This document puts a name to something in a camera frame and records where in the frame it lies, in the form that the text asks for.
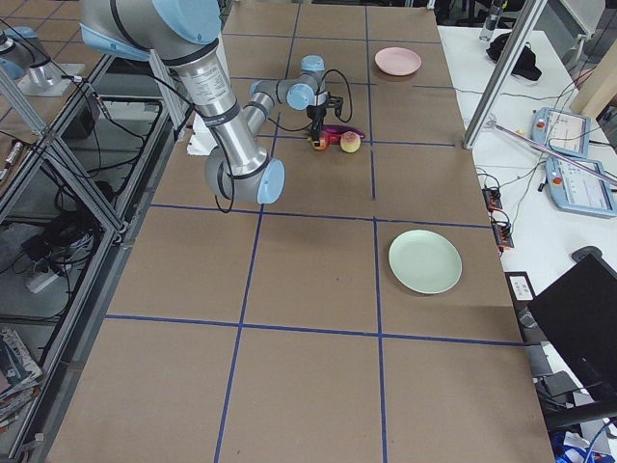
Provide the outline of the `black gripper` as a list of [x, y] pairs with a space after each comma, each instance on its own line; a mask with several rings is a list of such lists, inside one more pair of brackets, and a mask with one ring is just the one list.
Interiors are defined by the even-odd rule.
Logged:
[[342, 115], [343, 98], [341, 96], [331, 95], [330, 92], [320, 93], [315, 97], [313, 105], [307, 107], [307, 116], [311, 120], [310, 130], [321, 131], [324, 125], [324, 119], [329, 109], [335, 110], [335, 115]]

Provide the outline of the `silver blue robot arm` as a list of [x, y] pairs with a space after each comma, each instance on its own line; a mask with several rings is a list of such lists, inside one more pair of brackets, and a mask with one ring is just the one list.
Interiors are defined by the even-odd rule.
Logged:
[[310, 135], [317, 139], [328, 109], [343, 100], [325, 89], [325, 64], [319, 55], [301, 61], [295, 79], [258, 81], [240, 106], [216, 54], [221, 19], [216, 1], [85, 1], [81, 32], [85, 44], [108, 55], [147, 61], [157, 53], [174, 70], [198, 115], [216, 141], [204, 176], [213, 193], [230, 201], [272, 204], [281, 195], [282, 162], [255, 137], [276, 104], [306, 111]]

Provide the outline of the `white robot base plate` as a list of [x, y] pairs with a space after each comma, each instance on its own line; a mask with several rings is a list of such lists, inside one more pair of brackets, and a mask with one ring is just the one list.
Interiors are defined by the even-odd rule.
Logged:
[[187, 153], [194, 156], [209, 156], [217, 146], [217, 141], [205, 125], [202, 117], [199, 114], [195, 114], [192, 122], [192, 135], [187, 145]]

